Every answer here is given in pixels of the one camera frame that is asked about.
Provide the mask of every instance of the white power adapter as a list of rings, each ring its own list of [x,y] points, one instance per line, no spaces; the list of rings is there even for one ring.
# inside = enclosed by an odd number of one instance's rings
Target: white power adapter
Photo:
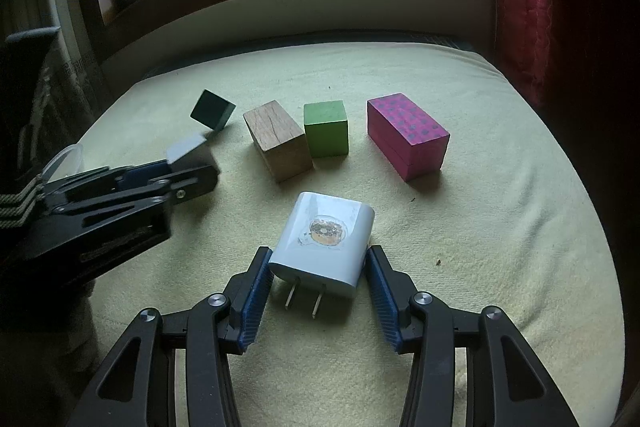
[[[293,285],[286,308],[299,285],[318,291],[313,318],[325,291],[353,298],[374,215],[359,201],[299,195],[269,261],[273,274]]]

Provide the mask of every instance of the pink block with polka dots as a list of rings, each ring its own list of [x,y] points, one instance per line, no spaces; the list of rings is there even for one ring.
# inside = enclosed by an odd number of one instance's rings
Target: pink block with polka dots
[[[449,133],[404,94],[367,102],[367,132],[404,181],[442,167]]]

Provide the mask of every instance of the white wall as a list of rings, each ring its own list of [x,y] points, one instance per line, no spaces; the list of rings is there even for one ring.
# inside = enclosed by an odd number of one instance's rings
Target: white wall
[[[490,48],[490,0],[228,0],[145,35],[102,63],[119,96],[164,62],[251,39],[322,30],[432,32]]]

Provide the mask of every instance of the metal bolt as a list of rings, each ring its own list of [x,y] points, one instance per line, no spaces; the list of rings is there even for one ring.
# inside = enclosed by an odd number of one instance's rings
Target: metal bolt
[[[431,304],[433,302],[433,296],[427,292],[418,292],[414,295],[414,301],[418,304]]]
[[[226,302],[226,297],[222,293],[214,293],[207,299],[209,306],[222,306]]]
[[[484,312],[484,314],[487,317],[489,317],[492,321],[496,321],[500,317],[502,317],[502,310],[500,308],[497,308],[496,306],[489,306]]]
[[[142,310],[140,312],[140,318],[144,322],[151,322],[154,318],[156,318],[156,311],[152,309]]]

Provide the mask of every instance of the table surface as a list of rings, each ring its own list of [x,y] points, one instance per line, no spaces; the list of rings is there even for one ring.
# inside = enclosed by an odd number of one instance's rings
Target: table surface
[[[100,277],[92,296],[104,355],[142,308],[188,309],[224,289],[260,245],[274,247],[300,192],[365,201],[395,269],[449,306],[507,311],[580,425],[616,410],[624,359],[622,305],[606,238],[571,163],[533,110],[479,55],[428,44],[315,44],[220,58],[136,84],[81,139],[86,169],[151,162],[207,129],[191,120],[209,89],[238,107],[209,140],[218,187],[174,210],[174,235]],[[439,173],[404,183],[366,132],[366,101],[404,92],[451,134]],[[308,102],[344,100],[348,156],[277,184],[242,114],[276,99],[302,125]],[[242,424],[398,425],[411,356],[385,344],[360,279],[352,302],[274,280],[257,341],[230,367]],[[466,373],[456,351],[454,424]],[[187,425],[184,356],[178,424]]]

